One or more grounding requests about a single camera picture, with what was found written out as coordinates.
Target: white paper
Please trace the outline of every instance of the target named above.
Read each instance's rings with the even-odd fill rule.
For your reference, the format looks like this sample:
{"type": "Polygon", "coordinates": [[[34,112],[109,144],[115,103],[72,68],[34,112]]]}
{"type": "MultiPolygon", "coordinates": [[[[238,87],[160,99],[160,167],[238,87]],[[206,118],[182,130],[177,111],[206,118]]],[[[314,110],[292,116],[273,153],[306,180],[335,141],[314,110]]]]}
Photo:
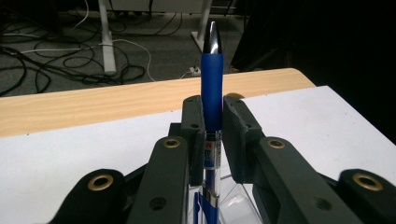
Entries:
{"type": "MultiPolygon", "coordinates": [[[[290,141],[320,173],[360,168],[396,185],[396,146],[328,87],[244,100],[267,136],[290,141]]],[[[0,139],[0,223],[47,223],[87,173],[127,175],[149,160],[181,111],[0,139]]],[[[221,175],[228,175],[222,156],[221,175]]]]}

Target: pen tip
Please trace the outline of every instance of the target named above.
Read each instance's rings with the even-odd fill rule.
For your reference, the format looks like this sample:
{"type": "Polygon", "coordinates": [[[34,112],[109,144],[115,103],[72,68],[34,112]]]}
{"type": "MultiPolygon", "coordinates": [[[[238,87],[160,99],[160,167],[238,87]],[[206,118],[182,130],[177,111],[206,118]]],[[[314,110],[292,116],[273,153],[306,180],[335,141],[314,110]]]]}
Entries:
{"type": "Polygon", "coordinates": [[[206,26],[203,53],[222,53],[219,28],[215,21],[206,26]]]}

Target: blue rubber grip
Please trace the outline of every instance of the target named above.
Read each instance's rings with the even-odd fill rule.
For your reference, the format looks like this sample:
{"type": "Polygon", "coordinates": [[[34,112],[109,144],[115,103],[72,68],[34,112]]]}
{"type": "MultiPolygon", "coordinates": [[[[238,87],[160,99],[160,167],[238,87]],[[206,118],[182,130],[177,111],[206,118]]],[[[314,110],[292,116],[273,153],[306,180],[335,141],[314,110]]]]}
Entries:
{"type": "Polygon", "coordinates": [[[223,62],[222,54],[203,54],[201,59],[201,98],[209,132],[221,130],[223,62]]]}

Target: pen barrel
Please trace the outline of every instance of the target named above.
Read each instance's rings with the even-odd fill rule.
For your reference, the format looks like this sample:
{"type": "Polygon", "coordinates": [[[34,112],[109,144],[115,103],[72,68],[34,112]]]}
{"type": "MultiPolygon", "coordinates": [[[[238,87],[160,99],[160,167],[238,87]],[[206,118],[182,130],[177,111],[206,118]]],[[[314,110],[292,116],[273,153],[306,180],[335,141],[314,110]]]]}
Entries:
{"type": "Polygon", "coordinates": [[[223,55],[203,54],[201,59],[201,97],[205,128],[221,130],[223,55]]]}

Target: ballpoint pen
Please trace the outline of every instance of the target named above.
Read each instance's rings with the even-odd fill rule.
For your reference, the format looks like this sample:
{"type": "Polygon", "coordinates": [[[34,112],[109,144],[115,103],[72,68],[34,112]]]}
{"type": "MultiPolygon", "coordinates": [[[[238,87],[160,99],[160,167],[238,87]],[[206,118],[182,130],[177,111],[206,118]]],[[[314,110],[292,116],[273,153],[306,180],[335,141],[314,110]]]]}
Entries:
{"type": "Polygon", "coordinates": [[[221,119],[223,55],[219,29],[214,21],[206,27],[201,59],[201,97],[205,120],[204,183],[200,205],[202,221],[219,223],[219,168],[221,164],[221,119]]]}

